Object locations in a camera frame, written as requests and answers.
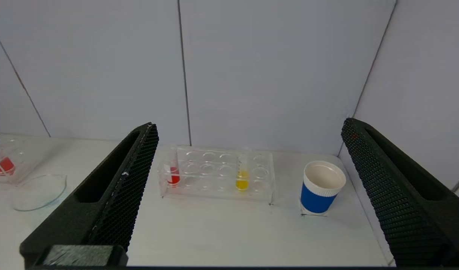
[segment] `red object in beaker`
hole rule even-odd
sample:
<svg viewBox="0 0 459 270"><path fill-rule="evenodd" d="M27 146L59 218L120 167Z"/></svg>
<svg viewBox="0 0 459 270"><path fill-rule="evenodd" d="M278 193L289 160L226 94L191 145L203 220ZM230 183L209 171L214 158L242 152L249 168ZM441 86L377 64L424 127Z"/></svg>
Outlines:
<svg viewBox="0 0 459 270"><path fill-rule="evenodd" d="M178 174L178 175L172 175L171 176L171 181L168 181L168 183L172 186L176 185L179 183L179 170L177 167L171 167L171 174Z"/></svg>
<svg viewBox="0 0 459 270"><path fill-rule="evenodd" d="M14 163L8 157L3 157L0 161L0 176L6 176L7 174L12 176L15 171Z"/></svg>

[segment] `paper cup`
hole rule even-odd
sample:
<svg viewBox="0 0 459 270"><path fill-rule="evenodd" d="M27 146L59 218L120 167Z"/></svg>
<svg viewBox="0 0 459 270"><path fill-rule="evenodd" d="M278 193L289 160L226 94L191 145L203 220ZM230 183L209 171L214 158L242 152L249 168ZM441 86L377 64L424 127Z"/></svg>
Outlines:
<svg viewBox="0 0 459 270"><path fill-rule="evenodd" d="M324 214L345 183L345 174L335 164L320 160L308 163L301 190L303 212Z"/></svg>

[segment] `petri dish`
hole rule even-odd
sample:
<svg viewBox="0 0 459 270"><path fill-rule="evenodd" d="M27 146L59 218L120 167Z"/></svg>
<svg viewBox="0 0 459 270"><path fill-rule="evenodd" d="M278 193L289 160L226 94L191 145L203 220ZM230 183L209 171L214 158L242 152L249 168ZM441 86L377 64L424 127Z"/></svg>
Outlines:
<svg viewBox="0 0 459 270"><path fill-rule="evenodd" d="M28 180L13 193L13 209L30 212L52 205L68 188L66 179L66 175L44 174Z"/></svg>

